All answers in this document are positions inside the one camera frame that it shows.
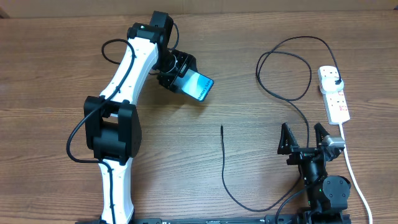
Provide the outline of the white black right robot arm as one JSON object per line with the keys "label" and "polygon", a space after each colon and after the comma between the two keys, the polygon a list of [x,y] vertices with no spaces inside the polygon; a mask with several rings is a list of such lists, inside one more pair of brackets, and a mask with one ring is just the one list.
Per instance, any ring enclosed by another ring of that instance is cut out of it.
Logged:
{"label": "white black right robot arm", "polygon": [[288,155],[287,164],[297,166],[308,197],[308,207],[293,215],[282,215],[284,205],[300,194],[291,195],[278,209],[274,223],[349,224],[348,208],[351,182],[340,175],[328,175],[326,163],[336,159],[345,148],[345,140],[330,135],[317,123],[314,125],[317,146],[300,147],[287,123],[282,124],[278,154]]}

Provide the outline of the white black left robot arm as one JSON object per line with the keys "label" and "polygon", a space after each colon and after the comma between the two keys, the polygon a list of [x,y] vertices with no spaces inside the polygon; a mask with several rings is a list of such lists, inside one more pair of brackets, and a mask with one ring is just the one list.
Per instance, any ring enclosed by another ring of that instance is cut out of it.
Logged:
{"label": "white black left robot arm", "polygon": [[198,72],[194,56],[168,43],[173,19],[155,11],[149,24],[135,23],[124,39],[127,48],[118,69],[99,96],[84,104],[86,143],[103,178],[104,207],[100,223],[131,223],[131,166],[142,141],[137,100],[151,71],[174,93],[203,101],[214,81]]}

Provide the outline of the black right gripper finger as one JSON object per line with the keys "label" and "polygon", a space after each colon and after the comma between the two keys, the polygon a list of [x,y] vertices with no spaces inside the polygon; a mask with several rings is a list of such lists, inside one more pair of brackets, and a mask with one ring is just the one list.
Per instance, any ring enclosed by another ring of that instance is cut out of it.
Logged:
{"label": "black right gripper finger", "polygon": [[281,134],[279,146],[277,149],[278,154],[289,155],[297,152],[299,145],[287,123],[283,123],[281,126]]}
{"label": "black right gripper finger", "polygon": [[320,123],[317,123],[316,125],[314,125],[314,129],[315,129],[315,137],[316,137],[317,146],[318,147],[327,146],[328,139],[326,137],[329,136],[329,132]]}

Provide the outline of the Samsung Galaxy smartphone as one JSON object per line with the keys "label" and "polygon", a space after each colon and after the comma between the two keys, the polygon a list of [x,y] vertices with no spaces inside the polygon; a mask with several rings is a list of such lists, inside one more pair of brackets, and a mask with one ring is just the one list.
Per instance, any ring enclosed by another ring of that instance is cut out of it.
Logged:
{"label": "Samsung Galaxy smartphone", "polygon": [[214,81],[201,73],[188,69],[182,78],[178,78],[178,86],[183,93],[198,101],[204,101]]}

